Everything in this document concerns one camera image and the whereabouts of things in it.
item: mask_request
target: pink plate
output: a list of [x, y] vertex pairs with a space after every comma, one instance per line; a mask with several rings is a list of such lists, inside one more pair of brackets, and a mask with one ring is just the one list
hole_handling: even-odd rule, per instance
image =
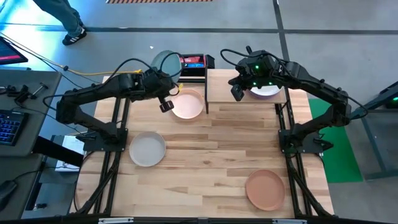
[[198, 116], [205, 105], [201, 94], [195, 90], [182, 90], [177, 96], [172, 98], [176, 116], [183, 119], [192, 119]]

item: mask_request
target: backlit keyboard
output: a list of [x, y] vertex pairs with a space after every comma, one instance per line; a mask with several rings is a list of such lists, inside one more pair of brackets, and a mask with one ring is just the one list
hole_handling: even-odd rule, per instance
[[18, 111], [0, 110], [0, 144], [15, 146], [28, 115]]

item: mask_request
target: wooden table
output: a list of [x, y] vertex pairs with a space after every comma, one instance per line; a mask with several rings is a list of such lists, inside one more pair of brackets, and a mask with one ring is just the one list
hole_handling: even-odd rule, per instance
[[[225, 79], [233, 75], [234, 70], [212, 70], [208, 81], [209, 84], [215, 83], [213, 77]], [[215, 89], [208, 85], [210, 99], [215, 95], [230, 94], [230, 86], [226, 82], [218, 82], [216, 86]], [[193, 88], [204, 94], [203, 84], [185, 84], [184, 88]], [[291, 90], [290, 97], [296, 122], [310, 120], [307, 94]], [[167, 141], [167, 152], [158, 165], [147, 168], [136, 166], [128, 150], [123, 152], [112, 216], [294, 217], [285, 159], [277, 138], [279, 122], [274, 103], [279, 101], [215, 101], [209, 100], [209, 114], [203, 110], [199, 117], [191, 120], [179, 119], [172, 112], [162, 113], [158, 99], [138, 101], [130, 106], [126, 149], [135, 135], [156, 131]], [[95, 117], [110, 121], [113, 106], [114, 98], [99, 101]], [[76, 191], [79, 207], [98, 185], [103, 157], [103, 152], [92, 154], [81, 170]], [[304, 154], [303, 164], [309, 189], [324, 208], [333, 213], [320, 159]], [[282, 208], [265, 212], [255, 208], [246, 198], [245, 181], [258, 169], [272, 170], [284, 181], [286, 198]], [[304, 211], [301, 190], [297, 188], [300, 208]]]

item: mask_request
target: black sneaker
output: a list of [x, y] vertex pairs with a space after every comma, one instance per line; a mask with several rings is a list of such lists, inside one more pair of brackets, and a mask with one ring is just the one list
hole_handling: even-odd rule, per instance
[[79, 40], [85, 38], [86, 36], [87, 36], [86, 29], [85, 29], [84, 27], [82, 27], [82, 28], [81, 28], [81, 34], [80, 34], [79, 36], [77, 36], [77, 37], [71, 37], [71, 36], [69, 36], [69, 35], [67, 34], [67, 35], [65, 36], [65, 38], [62, 40], [62, 43], [63, 43], [65, 46], [68, 46], [68, 45], [71, 45], [71, 44], [74, 44], [74, 43], [78, 42]]

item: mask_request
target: concrete floor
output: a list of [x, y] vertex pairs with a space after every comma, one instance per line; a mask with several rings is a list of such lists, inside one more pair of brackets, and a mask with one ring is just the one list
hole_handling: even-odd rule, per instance
[[[221, 59], [219, 51], [231, 48], [244, 52], [245, 46], [250, 45], [280, 57], [289, 56], [305, 66], [314, 77], [342, 87], [361, 103], [397, 81], [398, 4], [395, 0], [104, 2], [70, 0], [85, 25], [94, 32], [69, 47], [61, 44], [65, 32], [60, 31], [59, 21], [42, 12], [30, 0], [9, 0], [0, 13], [0, 26], [2, 32], [32, 50], [83, 72], [113, 70], [130, 57], [150, 62], [158, 52], [166, 49], [183, 54], [210, 54], [216, 59], [216, 68], [232, 68]], [[280, 15], [275, 13], [274, 3], [280, 8]], [[27, 56], [29, 63], [19, 66], [49, 70], [42, 62]], [[239, 60], [234, 55], [228, 57], [232, 61]], [[132, 63], [124, 69], [133, 68], [141, 68], [141, 65]], [[65, 75], [79, 85], [90, 84], [70, 73]], [[73, 85], [62, 79], [57, 93], [71, 88]], [[91, 114], [94, 109], [95, 104], [84, 107]], [[362, 124], [353, 122], [346, 130], [361, 170], [368, 172], [369, 157], [373, 155]], [[50, 138], [53, 134], [71, 132], [73, 130], [47, 118], [40, 135]], [[330, 184], [335, 213], [344, 218], [395, 223], [397, 184], [398, 178]], [[49, 203], [49, 207], [26, 212], [24, 217], [66, 213], [72, 185], [49, 184], [45, 189], [51, 189], [53, 193], [40, 194], [39, 201]]]

